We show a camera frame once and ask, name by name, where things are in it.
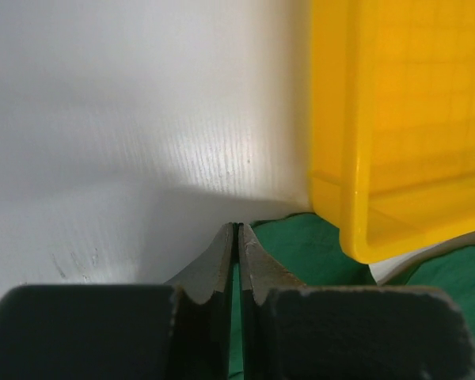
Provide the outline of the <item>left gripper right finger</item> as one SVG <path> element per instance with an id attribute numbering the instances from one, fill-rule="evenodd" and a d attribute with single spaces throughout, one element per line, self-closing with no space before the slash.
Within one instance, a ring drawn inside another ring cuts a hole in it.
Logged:
<path id="1" fill-rule="evenodd" d="M 240 225 L 247 379 L 475 379 L 475 338 L 434 287 L 310 287 Z"/>

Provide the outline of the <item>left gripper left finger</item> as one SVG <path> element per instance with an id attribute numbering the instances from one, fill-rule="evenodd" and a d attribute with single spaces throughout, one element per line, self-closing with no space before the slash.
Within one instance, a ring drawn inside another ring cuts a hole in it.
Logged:
<path id="1" fill-rule="evenodd" d="M 15 287 L 0 299 L 0 379 L 224 379 L 236 227 L 163 284 Z"/>

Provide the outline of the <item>green t-shirt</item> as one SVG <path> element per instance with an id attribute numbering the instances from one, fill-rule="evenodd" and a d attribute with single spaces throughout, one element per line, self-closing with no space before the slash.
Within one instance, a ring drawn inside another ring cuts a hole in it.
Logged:
<path id="1" fill-rule="evenodd" d="M 309 285 L 374 283 L 368 266 L 340 250 L 338 229 L 313 214 L 252 225 L 263 247 Z M 409 265 L 392 284 L 440 287 L 462 308 L 475 336 L 475 245 Z"/>

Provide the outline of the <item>yellow plastic tray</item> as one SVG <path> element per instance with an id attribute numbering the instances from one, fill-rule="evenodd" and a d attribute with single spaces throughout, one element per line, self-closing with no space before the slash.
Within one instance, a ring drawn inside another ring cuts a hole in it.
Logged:
<path id="1" fill-rule="evenodd" d="M 310 145 L 352 259 L 475 231 L 475 1 L 311 2 Z"/>

